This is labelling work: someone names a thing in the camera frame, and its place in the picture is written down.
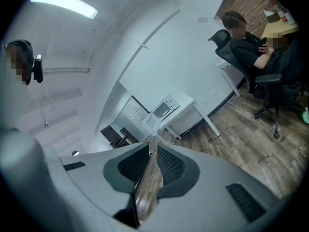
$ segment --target sleeve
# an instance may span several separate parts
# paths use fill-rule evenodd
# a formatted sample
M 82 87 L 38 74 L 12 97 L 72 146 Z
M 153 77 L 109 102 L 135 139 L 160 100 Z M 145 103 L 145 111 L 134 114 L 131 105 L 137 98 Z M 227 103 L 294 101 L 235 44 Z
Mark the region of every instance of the sleeve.
M 237 57 L 237 59 L 242 62 L 245 66 L 251 68 L 256 60 L 259 58 L 252 50 L 238 46 L 232 49 L 232 52 Z
M 251 34 L 249 32 L 247 32 L 247 35 L 250 35 L 252 38 L 254 38 L 255 40 L 257 40 L 258 42 L 260 41 L 260 38 L 255 36 L 254 34 Z

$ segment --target hand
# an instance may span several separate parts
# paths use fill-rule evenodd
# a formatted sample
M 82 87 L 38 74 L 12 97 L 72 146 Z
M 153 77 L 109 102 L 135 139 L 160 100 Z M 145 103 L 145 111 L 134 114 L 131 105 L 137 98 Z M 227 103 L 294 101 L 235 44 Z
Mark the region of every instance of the hand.
M 259 47 L 259 52 L 267 53 L 269 48 L 270 47 L 268 46 L 268 44 L 264 44 L 262 47 Z

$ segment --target wood laminate flooring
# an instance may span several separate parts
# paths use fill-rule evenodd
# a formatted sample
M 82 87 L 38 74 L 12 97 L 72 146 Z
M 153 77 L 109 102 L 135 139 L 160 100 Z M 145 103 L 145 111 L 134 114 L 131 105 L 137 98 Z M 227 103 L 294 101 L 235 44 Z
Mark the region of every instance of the wood laminate flooring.
M 177 141 L 175 145 L 221 157 L 268 187 L 278 198 L 293 193 L 300 184 L 307 167 L 309 149 L 309 125 L 295 114 L 279 111 L 280 138 L 275 140 L 274 109 L 255 120 L 253 113 L 263 102 L 247 93 L 245 85 L 241 97 L 235 95 L 213 117 L 212 122 L 220 131 L 216 137 L 207 123 Z M 307 105 L 308 94 L 297 98 L 301 109 Z M 167 131 L 164 138 L 175 142 Z M 157 137 L 149 137 L 150 151 L 157 152 Z M 145 221 L 155 209 L 156 193 L 163 186 L 162 175 L 157 165 L 157 155 L 150 158 L 144 177 L 136 193 L 138 216 Z

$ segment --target red brick wall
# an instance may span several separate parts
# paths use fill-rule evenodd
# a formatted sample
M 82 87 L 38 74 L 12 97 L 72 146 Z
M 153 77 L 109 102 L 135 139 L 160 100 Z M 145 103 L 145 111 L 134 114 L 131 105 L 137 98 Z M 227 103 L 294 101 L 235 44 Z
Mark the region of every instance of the red brick wall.
M 247 31 L 261 37 L 267 23 L 264 10 L 272 11 L 272 3 L 278 0 L 224 0 L 217 16 L 233 10 L 240 13 L 247 21 Z

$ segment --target person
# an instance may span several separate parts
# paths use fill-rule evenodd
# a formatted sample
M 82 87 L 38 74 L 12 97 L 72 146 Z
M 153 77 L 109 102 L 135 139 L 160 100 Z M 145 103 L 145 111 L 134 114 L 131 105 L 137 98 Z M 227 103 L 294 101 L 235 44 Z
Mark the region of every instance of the person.
M 18 128 L 19 119 L 32 101 L 27 88 L 34 63 L 31 43 L 0 42 L 0 129 Z
M 6 63 L 11 65 L 16 76 L 26 85 L 31 81 L 34 63 L 33 48 L 27 40 L 16 40 L 4 46 Z
M 306 76 L 298 37 L 294 38 L 286 52 L 281 53 L 268 44 L 259 47 L 260 39 L 247 32 L 247 22 L 239 13 L 226 12 L 222 23 L 230 32 L 230 46 L 233 54 L 252 73 L 256 75 L 280 73 L 282 74 L 281 83 L 284 85 L 292 85 L 302 80 L 302 76 Z M 303 113 L 303 120 L 309 124 L 308 108 Z

